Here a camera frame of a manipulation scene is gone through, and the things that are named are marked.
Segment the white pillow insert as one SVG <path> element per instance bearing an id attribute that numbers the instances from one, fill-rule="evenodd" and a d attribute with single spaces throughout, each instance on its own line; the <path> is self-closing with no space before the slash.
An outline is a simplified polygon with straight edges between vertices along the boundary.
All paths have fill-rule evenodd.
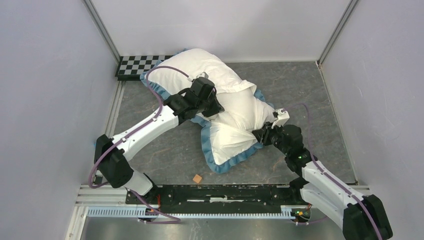
<path id="1" fill-rule="evenodd" d="M 259 89 L 251 88 L 239 92 L 217 95 L 224 111 L 210 118 L 212 124 L 224 124 L 239 130 L 252 132 L 274 121 L 274 107 L 269 105 Z"/>

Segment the white pillowcase with blue ruffle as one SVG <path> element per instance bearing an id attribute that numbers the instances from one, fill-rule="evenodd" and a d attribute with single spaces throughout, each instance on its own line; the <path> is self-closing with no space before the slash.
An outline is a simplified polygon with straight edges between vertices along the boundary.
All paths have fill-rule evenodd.
<path id="1" fill-rule="evenodd" d="M 274 107 L 266 103 L 254 83 L 241 79 L 217 56 L 200 48 L 184 50 L 155 68 L 150 74 L 143 73 L 140 80 L 163 100 L 189 88 L 197 77 L 206 76 L 214 83 L 224 111 L 211 117 L 199 113 L 191 119 L 202 127 L 201 148 L 213 172 L 226 173 L 263 147 L 253 131 L 275 120 Z"/>

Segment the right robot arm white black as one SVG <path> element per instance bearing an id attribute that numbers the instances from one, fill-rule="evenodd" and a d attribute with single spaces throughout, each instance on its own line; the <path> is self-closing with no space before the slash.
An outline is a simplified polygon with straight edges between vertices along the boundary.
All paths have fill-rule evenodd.
<path id="1" fill-rule="evenodd" d="M 267 122 L 253 131 L 259 143 L 281 151 L 288 168 L 298 175 L 289 186 L 289 199 L 306 202 L 331 219 L 347 240 L 389 240 L 393 230 L 382 201 L 365 195 L 324 167 L 306 148 L 300 127 L 288 124 L 272 127 Z"/>

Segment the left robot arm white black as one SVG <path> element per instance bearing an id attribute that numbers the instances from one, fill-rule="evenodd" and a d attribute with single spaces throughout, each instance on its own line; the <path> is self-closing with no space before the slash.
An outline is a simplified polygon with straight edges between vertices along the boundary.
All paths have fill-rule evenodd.
<path id="1" fill-rule="evenodd" d="M 134 170 L 129 161 L 161 134 L 197 114 L 211 117 L 223 112 L 216 95 L 215 84 L 198 77 L 189 88 L 170 95 L 154 113 L 130 129 L 113 137 L 101 135 L 95 144 L 94 169 L 100 171 L 112 188 L 125 187 L 138 193 L 145 204 L 153 203 L 157 198 L 154 183 L 146 174 Z"/>

